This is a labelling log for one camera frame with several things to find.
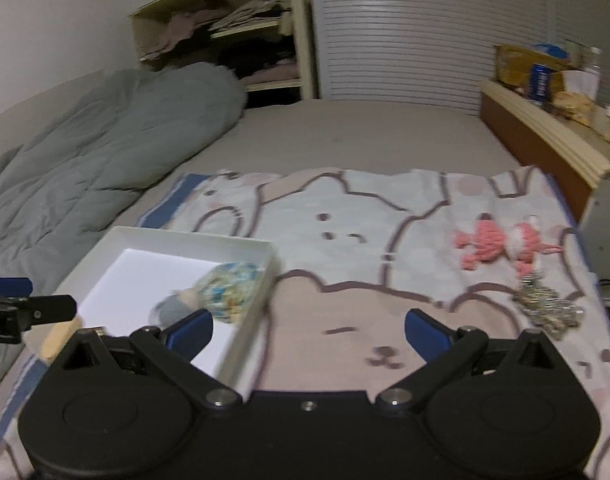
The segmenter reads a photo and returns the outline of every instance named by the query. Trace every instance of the beige bed sheet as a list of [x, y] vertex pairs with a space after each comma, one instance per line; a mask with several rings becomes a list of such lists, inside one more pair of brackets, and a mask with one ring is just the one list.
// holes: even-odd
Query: beige bed sheet
[[134, 225], [183, 173], [228, 168], [287, 174], [325, 167], [492, 176], [519, 163], [479, 118], [450, 108], [307, 100], [246, 110], [232, 130], [147, 191], [114, 225]]

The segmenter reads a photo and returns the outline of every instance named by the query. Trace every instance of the gray quilt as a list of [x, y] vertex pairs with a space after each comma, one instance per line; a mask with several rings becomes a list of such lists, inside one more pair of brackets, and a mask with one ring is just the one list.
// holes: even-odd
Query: gray quilt
[[[51, 294], [148, 187], [227, 131], [245, 103], [207, 63], [118, 72], [0, 158], [0, 276]], [[0, 345], [0, 379], [20, 352]]]

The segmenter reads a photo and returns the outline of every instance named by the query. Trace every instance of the white tray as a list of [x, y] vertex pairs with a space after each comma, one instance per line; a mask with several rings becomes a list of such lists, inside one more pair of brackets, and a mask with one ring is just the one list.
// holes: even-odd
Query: white tray
[[[159, 301], [227, 262], [255, 264], [261, 278], [240, 323], [214, 320], [212, 339], [192, 364], [246, 397], [264, 354], [263, 313], [278, 268], [269, 242], [115, 227], [71, 271], [56, 294], [70, 294], [76, 300], [83, 327], [104, 326], [110, 335], [129, 335], [148, 324], [149, 312]], [[41, 349], [53, 346], [50, 338], [60, 337], [62, 325], [54, 325]], [[37, 326], [25, 337], [39, 354], [44, 352], [35, 345], [43, 339], [45, 327], [50, 326]]]

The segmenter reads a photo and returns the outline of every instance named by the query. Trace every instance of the blue gripper pad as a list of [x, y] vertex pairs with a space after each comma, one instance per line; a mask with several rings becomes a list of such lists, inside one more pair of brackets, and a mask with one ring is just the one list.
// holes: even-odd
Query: blue gripper pad
[[453, 330], [413, 308], [405, 315], [405, 338], [426, 363], [451, 347]]
[[0, 296], [6, 298], [23, 298], [34, 290], [28, 278], [0, 278]]
[[211, 341], [214, 322], [208, 310], [200, 309], [163, 330], [163, 343], [187, 361], [194, 359]]

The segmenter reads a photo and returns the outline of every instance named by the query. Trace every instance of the pink toy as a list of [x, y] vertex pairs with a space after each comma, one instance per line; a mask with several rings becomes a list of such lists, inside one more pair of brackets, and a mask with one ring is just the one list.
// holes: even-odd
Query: pink toy
[[458, 231], [454, 246], [463, 249], [474, 246], [473, 254], [464, 254], [461, 269], [474, 270], [480, 262], [491, 263], [505, 253], [514, 262], [519, 277], [530, 274], [540, 267], [539, 254], [560, 253], [563, 248], [541, 242], [540, 222], [536, 216], [529, 216], [510, 231], [509, 236], [491, 219], [476, 222], [473, 235]]

